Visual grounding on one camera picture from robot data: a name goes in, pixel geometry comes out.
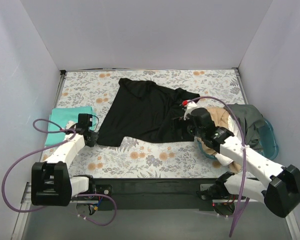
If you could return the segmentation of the black t shirt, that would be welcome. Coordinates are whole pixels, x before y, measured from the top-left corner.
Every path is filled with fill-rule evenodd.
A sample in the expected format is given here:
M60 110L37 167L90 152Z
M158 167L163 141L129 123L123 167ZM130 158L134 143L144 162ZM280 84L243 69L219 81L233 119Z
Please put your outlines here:
M121 78L115 99L99 130L97 144L119 147L125 137L149 143L192 142L181 104L198 93L160 86L150 80Z

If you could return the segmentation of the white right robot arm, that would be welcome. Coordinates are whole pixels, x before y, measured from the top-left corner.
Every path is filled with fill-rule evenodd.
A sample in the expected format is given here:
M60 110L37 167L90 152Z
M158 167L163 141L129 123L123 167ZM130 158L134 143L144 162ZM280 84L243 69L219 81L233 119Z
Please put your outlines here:
M276 216L285 218L300 203L300 170L273 162L257 153L225 127L216 126L203 107L188 107L183 117L172 121L176 130L186 130L191 136L217 153L240 164L255 176L245 179L232 172L221 175L213 185L202 190L204 199L227 199L231 195L264 203Z

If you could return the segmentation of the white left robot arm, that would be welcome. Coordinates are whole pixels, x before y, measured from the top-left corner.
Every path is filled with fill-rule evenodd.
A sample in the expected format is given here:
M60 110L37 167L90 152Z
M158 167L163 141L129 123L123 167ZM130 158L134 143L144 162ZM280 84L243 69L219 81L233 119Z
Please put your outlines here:
M97 133L81 123L68 128L56 151L31 169L31 203L35 206L67 206L71 199L81 195L85 200L96 196L91 175L69 175L69 167L84 147L94 147Z

